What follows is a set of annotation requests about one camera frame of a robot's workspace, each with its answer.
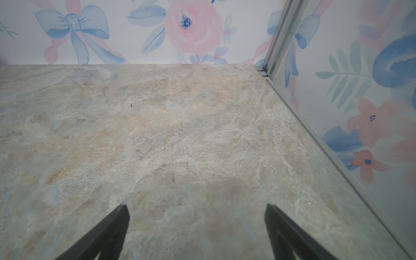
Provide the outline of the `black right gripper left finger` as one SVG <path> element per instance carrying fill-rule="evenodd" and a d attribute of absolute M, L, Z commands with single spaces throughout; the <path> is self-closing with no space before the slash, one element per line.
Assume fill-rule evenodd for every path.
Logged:
<path fill-rule="evenodd" d="M 121 204 L 57 259 L 118 260 L 129 222 L 128 207 Z"/>

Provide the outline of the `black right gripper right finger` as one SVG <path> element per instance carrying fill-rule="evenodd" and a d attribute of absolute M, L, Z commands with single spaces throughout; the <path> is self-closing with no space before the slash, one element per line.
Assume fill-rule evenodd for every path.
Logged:
<path fill-rule="evenodd" d="M 276 260 L 336 260 L 276 205 L 267 205 L 264 220 Z"/>

